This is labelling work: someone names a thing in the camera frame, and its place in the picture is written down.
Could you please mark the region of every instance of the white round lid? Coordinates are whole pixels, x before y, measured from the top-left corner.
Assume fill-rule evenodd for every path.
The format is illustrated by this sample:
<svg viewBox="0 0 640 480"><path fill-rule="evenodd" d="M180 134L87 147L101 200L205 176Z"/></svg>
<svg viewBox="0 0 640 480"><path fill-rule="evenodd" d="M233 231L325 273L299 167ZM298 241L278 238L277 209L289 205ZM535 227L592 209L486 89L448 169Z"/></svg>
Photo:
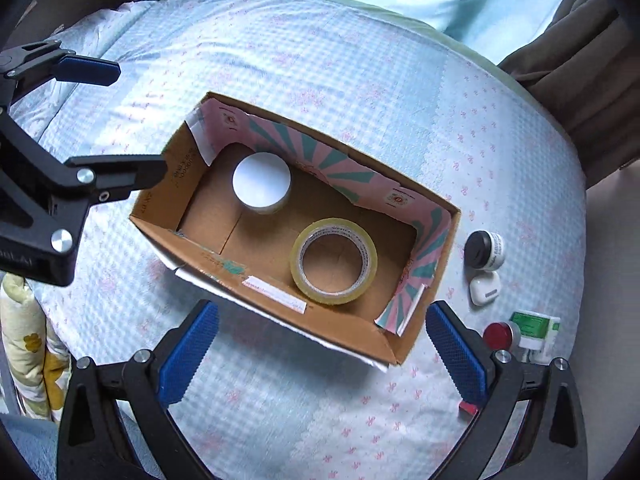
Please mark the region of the white round lid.
<svg viewBox="0 0 640 480"><path fill-rule="evenodd" d="M287 163L273 153L261 152L243 159L234 171L234 192L249 208L266 208L286 197L291 185Z"/></svg>

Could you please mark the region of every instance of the yellow tape roll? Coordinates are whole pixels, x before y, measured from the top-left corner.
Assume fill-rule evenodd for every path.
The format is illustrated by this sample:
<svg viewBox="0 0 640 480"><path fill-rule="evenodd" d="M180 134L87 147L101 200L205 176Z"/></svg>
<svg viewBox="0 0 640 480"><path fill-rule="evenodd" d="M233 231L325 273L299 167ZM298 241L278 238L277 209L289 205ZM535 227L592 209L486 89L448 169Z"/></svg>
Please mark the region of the yellow tape roll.
<svg viewBox="0 0 640 480"><path fill-rule="evenodd" d="M309 245L319 237L327 235L348 238L358 248L362 258L362 270L358 279L349 288L340 292L326 292L312 285L302 267L302 260ZM378 253L369 234L359 225L342 218L325 218L314 222L300 233L293 244L289 263L293 279L303 294L317 303L336 305L355 300L369 288L376 276Z"/></svg>

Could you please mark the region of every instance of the silver screw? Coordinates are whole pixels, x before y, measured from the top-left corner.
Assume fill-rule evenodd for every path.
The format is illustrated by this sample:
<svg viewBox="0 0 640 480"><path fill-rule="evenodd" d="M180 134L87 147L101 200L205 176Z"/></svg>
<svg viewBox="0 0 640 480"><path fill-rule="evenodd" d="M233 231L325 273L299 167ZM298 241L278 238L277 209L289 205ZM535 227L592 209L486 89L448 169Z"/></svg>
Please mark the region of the silver screw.
<svg viewBox="0 0 640 480"><path fill-rule="evenodd" d="M53 234L51 235L51 246L56 250L56 252L64 254L73 247L73 244L74 239L71 236L71 233L66 229L53 231Z"/></svg>
<svg viewBox="0 0 640 480"><path fill-rule="evenodd" d="M89 168L80 168L76 173L78 182L82 184L91 184L94 181L95 173Z"/></svg>
<svg viewBox="0 0 640 480"><path fill-rule="evenodd" d="M559 357L558 359L554 360L554 364L556 365L556 368L562 372L569 369L569 363L567 362L566 359L562 357Z"/></svg>
<svg viewBox="0 0 640 480"><path fill-rule="evenodd" d="M81 370L85 370L86 368L89 367L90 364L91 364L91 359L89 359L88 357L81 357L78 359L76 366Z"/></svg>
<svg viewBox="0 0 640 480"><path fill-rule="evenodd" d="M146 363L151 358L151 352L145 348L133 354L133 360L137 363Z"/></svg>
<svg viewBox="0 0 640 480"><path fill-rule="evenodd" d="M501 363L507 364L509 361L511 361L511 354L506 350L498 350L495 353L495 358L498 359L498 361L500 361Z"/></svg>

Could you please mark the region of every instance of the small jar with black lid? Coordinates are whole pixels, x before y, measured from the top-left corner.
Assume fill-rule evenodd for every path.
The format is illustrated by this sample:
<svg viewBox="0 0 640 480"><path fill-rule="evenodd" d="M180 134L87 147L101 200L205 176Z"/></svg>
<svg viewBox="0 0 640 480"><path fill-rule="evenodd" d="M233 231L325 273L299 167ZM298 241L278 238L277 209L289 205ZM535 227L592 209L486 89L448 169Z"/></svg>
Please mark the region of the small jar with black lid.
<svg viewBox="0 0 640 480"><path fill-rule="evenodd" d="M490 231L474 231L465 244L465 264L473 269L497 270L504 263L504 240Z"/></svg>

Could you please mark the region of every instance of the bedsheet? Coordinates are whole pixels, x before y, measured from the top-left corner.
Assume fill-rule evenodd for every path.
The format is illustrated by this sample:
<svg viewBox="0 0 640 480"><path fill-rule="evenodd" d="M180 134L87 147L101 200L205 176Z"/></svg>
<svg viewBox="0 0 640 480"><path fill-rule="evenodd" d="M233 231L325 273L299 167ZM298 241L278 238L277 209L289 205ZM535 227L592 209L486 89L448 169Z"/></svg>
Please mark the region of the bedsheet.
<svg viewBox="0 0 640 480"><path fill-rule="evenodd" d="M128 9L136 19L104 50L122 68L116 84L75 86L54 107L53 84L12 109L32 134L46 123L40 143L59 160L157 153L209 90L252 102L457 205L462 221L438 298L477 330L516 307L559 316L557 354L569 356L582 294L584 176L570 142L508 76L428 27L326 0ZM71 286L34 284L62 341L99 364L152 348L208 297L165 271L127 219L133 200L92 209ZM503 292L482 309L470 304L462 261L478 228L500 233L508 253ZM242 308L222 308L220 317L219 335L170 411L224 479L428 478L466 427L425 334L403 366L384 374Z"/></svg>

